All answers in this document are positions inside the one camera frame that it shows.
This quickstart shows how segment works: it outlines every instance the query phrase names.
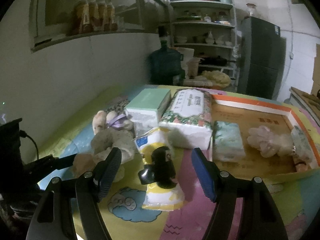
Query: mint green box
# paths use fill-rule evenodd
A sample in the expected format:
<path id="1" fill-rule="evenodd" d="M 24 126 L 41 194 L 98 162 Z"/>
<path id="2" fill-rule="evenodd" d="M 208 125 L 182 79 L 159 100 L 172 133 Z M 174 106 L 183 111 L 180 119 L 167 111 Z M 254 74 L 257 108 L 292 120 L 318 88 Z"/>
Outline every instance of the mint green box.
<path id="1" fill-rule="evenodd" d="M 136 136 L 157 127 L 171 101 L 165 88 L 145 88 L 125 107 L 125 114 L 134 123 Z"/>

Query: floral tissue pack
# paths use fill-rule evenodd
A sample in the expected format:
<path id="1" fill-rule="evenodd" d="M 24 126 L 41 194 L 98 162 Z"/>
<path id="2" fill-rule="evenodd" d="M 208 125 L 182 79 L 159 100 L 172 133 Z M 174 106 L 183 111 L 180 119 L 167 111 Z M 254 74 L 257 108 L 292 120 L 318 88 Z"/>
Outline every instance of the floral tissue pack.
<path id="1" fill-rule="evenodd" d="M 175 147 L 207 150 L 212 136 L 211 95 L 198 89 L 178 89 L 159 126 L 170 130 Z"/>

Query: purple ribbon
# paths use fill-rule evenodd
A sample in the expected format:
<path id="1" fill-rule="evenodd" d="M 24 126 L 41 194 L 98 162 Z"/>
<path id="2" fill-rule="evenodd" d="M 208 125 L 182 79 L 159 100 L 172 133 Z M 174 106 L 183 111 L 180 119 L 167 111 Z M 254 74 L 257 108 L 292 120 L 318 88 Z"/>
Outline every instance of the purple ribbon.
<path id="1" fill-rule="evenodd" d="M 109 127 L 113 127 L 116 129 L 124 127 L 124 121 L 127 120 L 127 117 L 125 114 L 120 114 L 114 119 L 112 119 L 110 122 L 107 122 L 107 125 Z"/>

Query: black cable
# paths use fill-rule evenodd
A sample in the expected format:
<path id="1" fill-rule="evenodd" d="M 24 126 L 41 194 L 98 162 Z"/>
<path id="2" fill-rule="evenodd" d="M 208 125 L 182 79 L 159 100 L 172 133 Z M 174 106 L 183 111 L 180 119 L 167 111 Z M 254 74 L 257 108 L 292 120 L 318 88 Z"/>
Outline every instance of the black cable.
<path id="1" fill-rule="evenodd" d="M 38 150 L 38 146 L 37 146 L 36 142 L 29 135 L 27 135 L 27 133 L 25 131 L 23 131 L 23 130 L 20 130 L 19 135 L 22 138 L 28 137 L 33 142 L 33 144 L 35 145 L 36 150 L 37 150 L 37 160 L 39 160 L 39 150 Z"/>

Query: ceramic bowl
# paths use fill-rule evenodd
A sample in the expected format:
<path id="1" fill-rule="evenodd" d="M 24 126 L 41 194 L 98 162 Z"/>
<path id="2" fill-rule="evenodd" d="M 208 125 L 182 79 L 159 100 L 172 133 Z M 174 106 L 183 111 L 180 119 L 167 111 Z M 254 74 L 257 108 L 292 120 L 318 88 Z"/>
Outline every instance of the ceramic bowl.
<path id="1" fill-rule="evenodd" d="M 186 43 L 188 38 L 185 36 L 177 36 L 176 39 L 177 43 Z"/>
<path id="2" fill-rule="evenodd" d="M 207 44 L 214 44 L 214 39 L 205 38 L 205 42 L 206 42 Z"/>
<path id="3" fill-rule="evenodd" d="M 221 40 L 216 40 L 216 43 L 217 43 L 218 45 L 224 45 L 224 41 L 221 41 Z"/>

